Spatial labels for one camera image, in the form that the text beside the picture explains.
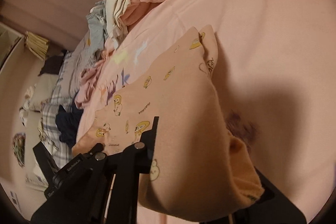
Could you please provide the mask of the grey small garment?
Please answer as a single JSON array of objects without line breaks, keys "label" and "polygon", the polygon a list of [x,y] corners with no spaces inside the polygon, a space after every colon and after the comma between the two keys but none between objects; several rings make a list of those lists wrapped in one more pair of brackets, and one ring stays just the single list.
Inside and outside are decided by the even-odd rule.
[{"label": "grey small garment", "polygon": [[89,38],[93,48],[103,50],[108,38],[106,29],[106,0],[96,2],[86,16],[89,28]]}]

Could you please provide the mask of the plaid pillow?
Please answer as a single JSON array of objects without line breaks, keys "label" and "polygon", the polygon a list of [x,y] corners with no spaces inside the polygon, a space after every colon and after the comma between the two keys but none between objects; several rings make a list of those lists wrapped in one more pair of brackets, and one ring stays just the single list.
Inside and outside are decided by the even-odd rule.
[{"label": "plaid pillow", "polygon": [[51,99],[42,108],[43,143],[60,168],[71,160],[72,155],[68,145],[59,140],[60,131],[56,126],[55,119],[59,112],[59,106],[63,106],[67,111],[70,110],[80,86],[78,76],[84,66],[85,63],[79,54],[68,52],[60,68]]}]

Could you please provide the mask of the pink crumpled garment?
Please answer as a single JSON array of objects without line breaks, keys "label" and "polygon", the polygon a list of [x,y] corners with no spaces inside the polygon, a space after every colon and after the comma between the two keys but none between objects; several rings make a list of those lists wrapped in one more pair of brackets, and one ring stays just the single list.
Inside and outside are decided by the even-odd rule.
[{"label": "pink crumpled garment", "polygon": [[75,97],[75,105],[78,109],[84,109],[90,102],[104,64],[104,59],[99,60],[93,67],[86,68],[80,73],[80,86]]}]

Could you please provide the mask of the peach duck print shirt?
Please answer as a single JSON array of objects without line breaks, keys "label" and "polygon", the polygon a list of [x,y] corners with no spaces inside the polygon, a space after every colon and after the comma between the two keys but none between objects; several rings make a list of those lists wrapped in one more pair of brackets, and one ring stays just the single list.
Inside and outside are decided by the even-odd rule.
[{"label": "peach duck print shirt", "polygon": [[211,80],[217,59],[213,28],[189,29],[95,112],[73,153],[102,143],[113,155],[156,129],[150,173],[139,183],[143,207],[205,222],[253,205],[264,190],[246,145],[225,124]]}]

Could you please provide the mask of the navy blue garment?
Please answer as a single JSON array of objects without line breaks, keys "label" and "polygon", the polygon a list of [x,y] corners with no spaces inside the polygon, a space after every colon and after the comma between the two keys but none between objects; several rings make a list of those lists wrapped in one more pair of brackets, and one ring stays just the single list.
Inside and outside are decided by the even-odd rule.
[{"label": "navy blue garment", "polygon": [[83,109],[78,109],[74,102],[69,111],[66,111],[62,105],[59,106],[55,118],[56,127],[60,132],[59,140],[62,143],[66,143],[69,148],[76,144],[77,132],[83,112]]}]

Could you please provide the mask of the dark brown cushion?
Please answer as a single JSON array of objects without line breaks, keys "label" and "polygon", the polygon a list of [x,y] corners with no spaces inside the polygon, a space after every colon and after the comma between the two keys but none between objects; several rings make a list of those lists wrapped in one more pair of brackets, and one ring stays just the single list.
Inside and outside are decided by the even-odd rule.
[{"label": "dark brown cushion", "polygon": [[63,61],[64,61],[64,56],[51,56],[45,61],[38,76],[41,76],[45,73],[51,74],[51,75],[58,75],[60,68],[63,65]]}]

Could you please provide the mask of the white wall shelf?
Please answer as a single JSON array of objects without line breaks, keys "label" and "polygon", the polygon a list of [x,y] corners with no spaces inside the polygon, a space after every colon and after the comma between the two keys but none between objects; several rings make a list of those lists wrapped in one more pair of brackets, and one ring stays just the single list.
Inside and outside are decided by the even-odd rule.
[{"label": "white wall shelf", "polygon": [[1,23],[0,29],[1,71],[3,71],[13,51],[16,49],[17,45],[25,39],[25,36],[4,23]]}]

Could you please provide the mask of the yellow striped hanging cloth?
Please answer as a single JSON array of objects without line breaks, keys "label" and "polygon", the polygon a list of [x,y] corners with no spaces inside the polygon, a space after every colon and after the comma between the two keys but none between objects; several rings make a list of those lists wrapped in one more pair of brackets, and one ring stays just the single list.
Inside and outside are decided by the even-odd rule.
[{"label": "yellow striped hanging cloth", "polygon": [[45,61],[49,49],[50,41],[32,32],[25,33],[25,46],[38,59]]}]

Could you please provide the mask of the pink printed duvet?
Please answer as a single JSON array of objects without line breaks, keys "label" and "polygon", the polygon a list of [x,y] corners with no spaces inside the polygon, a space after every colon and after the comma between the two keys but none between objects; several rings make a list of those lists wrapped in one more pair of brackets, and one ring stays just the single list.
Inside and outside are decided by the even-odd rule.
[{"label": "pink printed duvet", "polygon": [[[189,29],[213,28],[218,59],[211,75],[229,132],[255,170],[301,210],[319,214],[335,181],[335,0],[165,0],[116,46],[83,109],[76,143],[95,112],[135,82]],[[199,223],[160,213],[153,218]]]}]

